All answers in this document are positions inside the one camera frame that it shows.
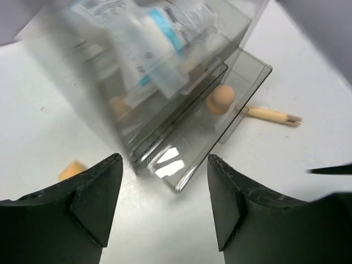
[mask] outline wooden handle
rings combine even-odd
[[[248,107],[247,114],[276,123],[291,125],[293,127],[297,127],[302,123],[302,118],[300,117],[254,106]]]

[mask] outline wooden block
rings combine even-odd
[[[84,172],[85,170],[87,170],[87,168],[82,163],[74,161],[60,173],[59,181],[66,180],[74,175]]]

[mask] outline black pointed object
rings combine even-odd
[[[98,264],[122,173],[122,158],[113,154],[65,181],[0,201],[0,263]]]
[[[325,175],[352,175],[352,163],[335,167],[309,169],[307,172],[312,174]]]
[[[219,250],[226,264],[352,263],[352,194],[305,202],[208,157]]]

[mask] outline white surface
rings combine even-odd
[[[312,200],[331,191],[352,191],[352,177],[305,173],[351,162],[351,91],[275,3],[269,4],[246,48],[274,68],[250,103],[302,116],[305,122],[294,129],[245,119],[213,153],[293,197]],[[0,57],[0,200],[56,183],[74,159],[91,166],[119,151],[78,119],[20,43],[1,48]],[[205,165],[175,195],[159,179],[136,178],[125,164],[101,263],[223,264]]]

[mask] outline clear acrylic organizer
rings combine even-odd
[[[124,87],[124,64],[114,46],[82,38],[62,15],[63,7],[47,3],[20,33],[88,126],[111,146],[122,145],[137,175],[160,177],[175,191],[184,189],[218,141],[226,142],[244,116],[241,110],[272,70],[241,48],[267,0],[206,3],[218,15],[223,29],[216,32],[215,45],[211,42],[209,46],[208,39],[204,45],[203,32],[211,28],[209,25],[180,49],[182,60],[179,53],[164,52],[147,63],[147,76],[162,75],[148,97],[133,107],[128,98],[134,95],[138,99],[140,86]],[[149,1],[148,8],[187,4]],[[166,74],[170,67],[186,76],[186,82],[174,91],[176,85],[169,84],[175,79]],[[226,114],[213,115],[205,99],[220,84],[234,89],[235,100]]]

